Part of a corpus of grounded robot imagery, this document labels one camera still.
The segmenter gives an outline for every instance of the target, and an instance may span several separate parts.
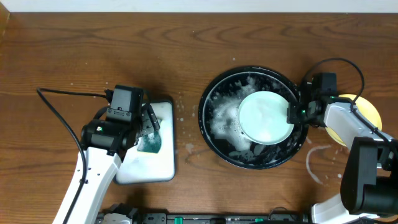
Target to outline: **electrical wire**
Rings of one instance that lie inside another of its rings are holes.
[[[58,111],[51,105],[51,103],[44,97],[43,92],[51,92],[51,93],[60,93],[60,94],[67,94],[67,95],[77,95],[77,96],[98,96],[98,97],[103,97],[106,98],[106,96],[104,95],[100,95],[100,94],[95,94],[95,93],[77,93],[77,92],[70,92],[70,91],[60,91],[60,90],[51,90],[51,89],[47,89],[47,88],[37,88],[36,89],[37,94],[39,94],[39,96],[41,97],[41,99],[43,100],[43,102],[50,108],[50,110],[57,116],[57,118],[61,121],[61,123],[66,127],[66,129],[68,130],[68,132],[70,133],[70,135],[72,136],[73,140],[76,142],[76,145],[79,149],[80,152],[80,156],[81,156],[81,161],[83,164],[83,173],[81,175],[81,180],[80,180],[80,184],[79,187],[76,191],[75,197],[72,200],[72,203],[70,204],[70,207],[68,209],[67,214],[65,215],[65,218],[63,220],[63,224],[67,224],[70,214],[73,211],[73,208],[76,204],[76,201],[80,195],[81,189],[83,188],[85,182],[86,182],[86,176],[87,176],[87,161],[86,161],[86,156],[85,153],[83,151],[83,148],[78,140],[77,135],[75,134],[75,132],[72,130],[72,128],[69,126],[69,124],[65,121],[65,119],[60,115],[60,113],[58,113]]]
[[[276,210],[278,210],[278,209],[283,209],[283,210],[285,210],[285,211],[288,211],[287,208],[282,207],[282,206],[275,207],[275,208],[273,208],[273,209],[269,212],[269,214],[268,214],[268,220],[271,220],[271,216],[272,216],[272,215],[274,214],[274,212],[275,212]],[[293,218],[293,216],[292,216],[291,214],[289,214],[289,215],[290,215],[290,217],[292,218],[293,221],[298,221],[296,218]]]
[[[359,93],[355,96],[354,100],[351,102],[350,105],[350,110],[351,112],[355,115],[355,117],[357,117],[363,124],[365,124],[366,127],[368,127],[372,133],[376,134],[377,136],[379,136],[386,145],[389,146],[390,150],[394,153],[394,155],[396,156],[396,158],[398,159],[398,151],[397,149],[393,146],[393,144],[391,144],[389,142],[389,140],[379,132],[379,128],[377,127],[373,127],[373,125],[369,122],[367,122],[365,119],[363,119],[357,112],[357,108],[354,108],[355,102],[356,100],[361,96],[363,90],[365,89],[365,78],[364,75],[361,71],[361,69],[352,61],[345,59],[345,58],[340,58],[340,57],[336,57],[336,58],[328,58],[328,59],[324,59],[318,63],[316,63],[312,68],[310,68],[310,70],[304,75],[303,80],[302,80],[302,84],[308,81],[308,76],[311,75],[313,73],[313,71],[321,64],[325,63],[325,62],[330,62],[330,61],[343,61],[346,62],[350,65],[352,65],[356,71],[359,73],[359,76],[361,77],[361,89],[359,90]]]
[[[51,90],[48,88],[38,88],[38,90],[46,91],[49,93],[60,93],[60,94],[75,95],[75,96],[98,96],[98,97],[108,99],[108,97],[106,95],[101,95],[101,94],[97,94],[97,93],[78,93],[78,92],[70,92],[70,91],[62,91],[62,90]]]

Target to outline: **white wall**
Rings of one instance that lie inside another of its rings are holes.
[[[0,0],[10,12],[398,12],[398,0]]]

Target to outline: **white plate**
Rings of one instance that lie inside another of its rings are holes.
[[[259,144],[277,144],[293,131],[293,124],[287,123],[288,106],[287,100],[276,93],[252,93],[239,106],[239,125],[250,140]]]

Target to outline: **green connector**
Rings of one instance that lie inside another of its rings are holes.
[[[175,217],[174,224],[182,224],[182,217]]]

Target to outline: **soap suds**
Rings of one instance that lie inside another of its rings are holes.
[[[185,145],[185,149],[189,152],[189,154],[192,154],[192,149],[193,149],[193,144],[188,143]]]
[[[307,158],[305,158],[305,166],[307,167],[307,171],[310,174],[310,176],[312,177],[312,179],[318,184],[322,184],[323,185],[323,182],[310,169],[310,155],[311,155],[311,153],[315,152],[316,150],[328,149],[330,147],[331,147],[330,145],[327,145],[327,146],[315,146],[308,152]]]
[[[311,139],[309,139],[308,137],[305,139],[309,144],[312,144]]]
[[[148,141],[152,144],[154,144],[156,142],[155,140],[155,133],[150,133],[148,134]]]
[[[233,95],[221,95],[215,92],[212,98],[209,95],[210,105],[213,107],[213,119],[210,120],[211,133],[215,139],[225,139],[232,144],[237,151],[249,150],[251,141],[243,134],[238,121],[239,105],[251,93],[256,91],[256,81],[248,76],[248,84],[242,86],[241,81],[234,83],[234,87],[240,87]]]
[[[254,155],[258,156],[265,148],[266,145],[258,144],[257,146],[254,147]]]

